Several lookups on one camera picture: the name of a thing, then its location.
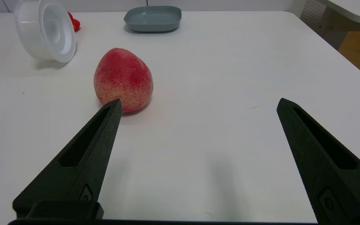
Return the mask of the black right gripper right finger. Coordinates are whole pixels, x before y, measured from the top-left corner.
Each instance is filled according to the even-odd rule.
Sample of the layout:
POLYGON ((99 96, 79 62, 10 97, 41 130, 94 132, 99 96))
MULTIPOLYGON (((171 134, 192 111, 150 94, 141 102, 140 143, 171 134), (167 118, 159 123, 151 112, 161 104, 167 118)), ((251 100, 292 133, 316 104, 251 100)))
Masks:
POLYGON ((360 159, 296 103, 276 111, 318 224, 360 225, 360 159))

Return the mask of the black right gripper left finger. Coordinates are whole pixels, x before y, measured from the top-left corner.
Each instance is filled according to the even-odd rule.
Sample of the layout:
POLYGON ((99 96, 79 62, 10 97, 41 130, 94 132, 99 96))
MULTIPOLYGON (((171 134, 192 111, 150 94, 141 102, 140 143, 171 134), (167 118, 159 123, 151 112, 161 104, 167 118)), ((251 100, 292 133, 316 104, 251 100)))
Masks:
POLYGON ((101 218, 98 203, 122 116, 120 99, 105 104, 14 199, 21 218, 101 218))

